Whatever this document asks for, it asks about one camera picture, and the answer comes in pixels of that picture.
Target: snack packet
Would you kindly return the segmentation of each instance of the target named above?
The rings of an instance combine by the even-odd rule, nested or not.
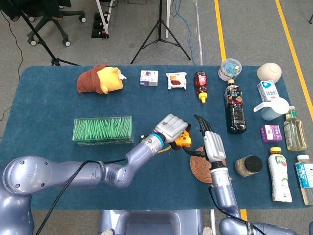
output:
[[[172,88],[185,88],[186,90],[186,75],[186,72],[167,73],[166,76],[168,78],[168,89],[170,90]]]

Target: plastic bottle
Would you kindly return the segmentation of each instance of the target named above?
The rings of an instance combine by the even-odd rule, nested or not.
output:
[[[292,202],[288,185],[287,162],[280,147],[270,148],[268,166],[272,178],[273,201]]]
[[[299,155],[295,164],[305,205],[313,205],[313,163],[308,155]]]
[[[233,134],[242,133],[246,131],[242,92],[233,79],[227,83],[224,94],[227,130]]]
[[[199,71],[195,73],[194,77],[195,87],[197,88],[197,95],[202,104],[205,104],[207,99],[207,77],[205,72]]]
[[[288,113],[286,113],[284,131],[288,150],[301,151],[307,149],[303,123],[297,118],[294,106],[290,106]]]

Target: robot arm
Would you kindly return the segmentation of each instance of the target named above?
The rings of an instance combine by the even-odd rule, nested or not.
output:
[[[182,119],[169,114],[143,142],[127,155],[127,164],[86,164],[70,187],[95,187],[100,182],[125,188],[135,173],[164,146],[175,141],[187,127]],[[34,221],[32,194],[49,187],[63,187],[82,163],[54,163],[46,158],[17,158],[0,168],[0,235],[32,235]]]
[[[223,165],[222,160],[226,158],[223,142],[220,135],[213,132],[210,124],[202,117],[195,115],[200,124],[200,131],[203,135],[205,156],[212,164],[211,177],[213,189],[217,199],[217,205],[224,212],[229,214],[220,222],[221,235],[261,235],[251,224],[240,222],[233,218],[240,218],[236,197],[232,187],[232,178],[229,176],[228,168]],[[271,224],[255,223],[266,235],[296,235],[294,231],[277,227]]]

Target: blue bottle label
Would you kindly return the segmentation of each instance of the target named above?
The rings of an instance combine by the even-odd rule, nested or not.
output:
[[[297,164],[296,170],[300,186],[302,188],[313,188],[313,164]]]

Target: yellow floor line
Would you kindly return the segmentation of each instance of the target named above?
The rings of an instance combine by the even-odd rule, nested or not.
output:
[[[226,59],[226,52],[225,52],[223,29],[222,29],[222,22],[221,22],[221,16],[220,16],[219,0],[214,0],[214,4],[215,4],[217,31],[219,33],[219,40],[220,40],[221,57],[222,57],[222,61],[224,61]]]
[[[299,77],[299,80],[300,80],[300,83],[301,83],[303,94],[304,94],[305,100],[307,102],[307,105],[308,105],[308,108],[309,108],[309,111],[310,111],[310,114],[311,114],[311,119],[313,121],[313,105],[312,105],[312,101],[311,101],[311,98],[310,98],[310,95],[309,95],[307,84],[305,83],[305,80],[304,80],[304,77],[303,77],[303,73],[302,73],[302,70],[301,70],[301,67],[300,67],[300,63],[299,63],[297,54],[295,52],[292,40],[291,40],[291,35],[289,33],[289,30],[288,30],[288,26],[287,26],[287,23],[286,23],[286,20],[285,20],[285,16],[284,16],[282,7],[280,5],[279,0],[275,0],[275,2],[276,2],[276,6],[277,6],[277,9],[278,9],[278,13],[279,13],[280,19],[281,19],[283,27],[284,27],[284,31],[285,31],[285,34],[286,34],[286,37],[287,37],[287,41],[288,41],[289,48],[290,48],[290,51],[291,51],[291,54],[292,54],[294,65],[295,65],[295,67],[297,69],[297,73],[298,73],[298,77]]]
[[[243,219],[244,221],[248,221],[248,216],[246,214],[246,209],[240,209],[240,217],[241,219]]]

